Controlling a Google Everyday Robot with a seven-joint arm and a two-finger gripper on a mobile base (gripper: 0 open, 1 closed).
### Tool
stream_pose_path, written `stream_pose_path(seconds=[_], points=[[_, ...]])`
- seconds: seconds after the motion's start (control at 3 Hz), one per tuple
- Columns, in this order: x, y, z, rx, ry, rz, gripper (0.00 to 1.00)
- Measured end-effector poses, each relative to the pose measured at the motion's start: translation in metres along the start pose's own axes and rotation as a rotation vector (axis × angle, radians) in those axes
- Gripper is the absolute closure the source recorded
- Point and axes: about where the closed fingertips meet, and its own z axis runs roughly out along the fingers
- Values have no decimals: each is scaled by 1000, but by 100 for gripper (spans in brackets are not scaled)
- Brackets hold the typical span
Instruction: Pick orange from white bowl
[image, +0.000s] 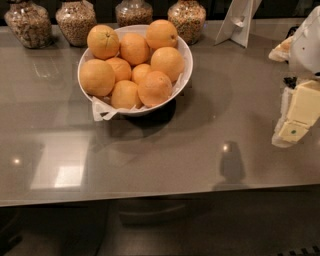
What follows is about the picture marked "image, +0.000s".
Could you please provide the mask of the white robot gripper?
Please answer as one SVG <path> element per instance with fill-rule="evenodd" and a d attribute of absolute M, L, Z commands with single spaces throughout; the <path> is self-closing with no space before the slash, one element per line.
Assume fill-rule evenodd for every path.
<path fill-rule="evenodd" d="M 268 55 L 277 62 L 289 60 L 292 72 L 320 77 L 320 6 L 315 7 L 295 34 L 278 44 Z M 320 118 L 320 82 L 303 80 L 294 89 L 286 86 L 281 98 L 281 117 L 272 144 L 288 148 L 298 143 Z"/>

